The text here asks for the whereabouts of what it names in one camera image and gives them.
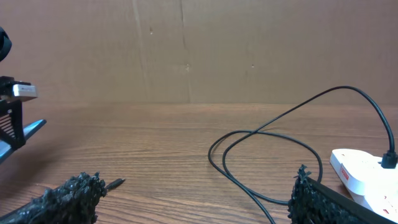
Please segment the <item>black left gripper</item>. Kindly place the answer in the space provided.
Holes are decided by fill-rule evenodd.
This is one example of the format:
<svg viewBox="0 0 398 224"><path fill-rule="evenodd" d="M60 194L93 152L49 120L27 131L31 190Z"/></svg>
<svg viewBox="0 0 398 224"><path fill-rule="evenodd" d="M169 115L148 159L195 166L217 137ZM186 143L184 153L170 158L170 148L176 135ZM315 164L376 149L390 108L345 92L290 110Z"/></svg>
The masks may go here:
<svg viewBox="0 0 398 224"><path fill-rule="evenodd" d="M10 145L13 150L25 144L22 102L11 99L12 86L15 84L31 85L31 83L15 81L12 77L1 77L1 140Z"/></svg>

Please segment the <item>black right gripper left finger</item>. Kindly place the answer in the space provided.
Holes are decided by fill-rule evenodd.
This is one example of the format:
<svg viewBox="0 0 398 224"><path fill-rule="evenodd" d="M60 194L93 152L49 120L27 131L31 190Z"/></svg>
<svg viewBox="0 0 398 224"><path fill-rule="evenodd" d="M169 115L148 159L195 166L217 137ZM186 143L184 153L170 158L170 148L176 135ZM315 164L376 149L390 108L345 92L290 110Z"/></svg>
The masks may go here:
<svg viewBox="0 0 398 224"><path fill-rule="evenodd" d="M92 224L97 221L96 206L107 190L99 173L85 172L71 177L56 189L47 189L40 197L1 217L11 224Z"/></svg>

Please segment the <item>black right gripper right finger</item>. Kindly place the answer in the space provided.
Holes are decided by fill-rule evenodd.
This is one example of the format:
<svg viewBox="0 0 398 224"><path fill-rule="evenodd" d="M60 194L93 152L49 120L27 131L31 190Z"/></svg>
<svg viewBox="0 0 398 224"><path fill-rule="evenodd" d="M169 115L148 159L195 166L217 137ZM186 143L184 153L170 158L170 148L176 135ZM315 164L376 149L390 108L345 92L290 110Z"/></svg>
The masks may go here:
<svg viewBox="0 0 398 224"><path fill-rule="evenodd" d="M295 176L288 217L294 224L395 224L309 177L302 165Z"/></svg>

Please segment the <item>Galaxy S24+ smartphone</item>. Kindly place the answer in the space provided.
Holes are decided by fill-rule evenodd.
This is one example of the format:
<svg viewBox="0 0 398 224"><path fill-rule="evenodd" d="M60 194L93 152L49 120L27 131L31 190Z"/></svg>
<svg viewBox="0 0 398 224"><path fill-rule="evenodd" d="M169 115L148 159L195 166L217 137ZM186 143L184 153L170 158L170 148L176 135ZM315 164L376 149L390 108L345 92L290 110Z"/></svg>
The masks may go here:
<svg viewBox="0 0 398 224"><path fill-rule="evenodd" d="M28 124L26 127L24 127L23 131L24 131L25 140L28 140L30 137L32 137L46 123L47 123L47 121L45 119L40 119L40 120L35 121L31 124ZM1 161L0 161L0 163L2 164L15 151L17 151L17 149L13 149L8 143L1 140Z"/></svg>

